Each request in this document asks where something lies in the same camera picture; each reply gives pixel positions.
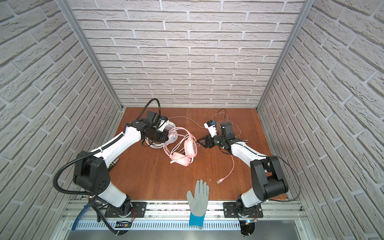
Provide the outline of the pink headphones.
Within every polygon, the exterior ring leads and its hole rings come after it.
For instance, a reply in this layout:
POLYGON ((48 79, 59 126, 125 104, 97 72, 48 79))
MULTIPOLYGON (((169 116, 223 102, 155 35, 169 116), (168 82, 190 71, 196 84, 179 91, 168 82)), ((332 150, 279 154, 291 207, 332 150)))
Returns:
POLYGON ((181 136, 180 142, 170 151, 168 145, 163 143, 163 149, 171 160, 170 163, 177 163, 188 167, 193 163, 198 154, 197 139, 185 128, 175 127, 169 130, 168 137, 171 135, 181 136))

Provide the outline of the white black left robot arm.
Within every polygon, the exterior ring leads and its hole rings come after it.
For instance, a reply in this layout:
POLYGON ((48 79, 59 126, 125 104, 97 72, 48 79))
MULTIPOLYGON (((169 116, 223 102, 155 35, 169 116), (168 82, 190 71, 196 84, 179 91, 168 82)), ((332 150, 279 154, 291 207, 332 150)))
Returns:
POLYGON ((80 153, 74 167, 74 183, 110 206, 127 210, 130 199, 112 183, 109 167, 125 150, 145 138, 165 143, 169 139, 165 129, 168 122, 164 116, 153 121, 135 120, 125 124, 122 132, 106 144, 90 153, 80 153))

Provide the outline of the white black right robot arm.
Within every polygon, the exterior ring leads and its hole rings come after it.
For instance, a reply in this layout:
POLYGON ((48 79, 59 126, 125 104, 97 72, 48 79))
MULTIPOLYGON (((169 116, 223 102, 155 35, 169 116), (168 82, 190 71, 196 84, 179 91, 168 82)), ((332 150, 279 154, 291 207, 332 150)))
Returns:
POLYGON ((248 209, 288 192, 289 184, 277 156, 261 154, 235 137, 230 122, 220 125, 220 134, 217 132, 215 121, 206 122, 204 127, 209 134, 198 139, 201 146, 206 149, 218 146, 250 167, 252 188, 239 196, 237 200, 239 208, 248 209))

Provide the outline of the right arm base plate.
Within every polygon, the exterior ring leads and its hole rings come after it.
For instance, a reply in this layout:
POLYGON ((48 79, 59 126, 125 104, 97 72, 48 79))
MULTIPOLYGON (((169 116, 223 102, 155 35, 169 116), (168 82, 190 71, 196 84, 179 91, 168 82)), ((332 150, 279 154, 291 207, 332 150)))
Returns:
POLYGON ((249 208, 246 208, 242 205, 240 201, 236 202, 224 202, 224 216, 225 218, 254 218, 259 219, 263 218, 263 210, 261 205, 255 205, 249 208))

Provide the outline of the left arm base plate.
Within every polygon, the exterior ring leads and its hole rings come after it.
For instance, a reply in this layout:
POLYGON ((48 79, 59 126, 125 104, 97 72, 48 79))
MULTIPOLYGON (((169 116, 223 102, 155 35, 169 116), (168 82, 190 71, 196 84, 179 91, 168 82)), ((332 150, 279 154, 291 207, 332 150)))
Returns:
POLYGON ((136 218, 143 218, 146 212, 146 208, 147 202, 130 201, 129 203, 124 203, 119 208, 108 204, 104 216, 106 218, 132 218, 135 213, 136 218))

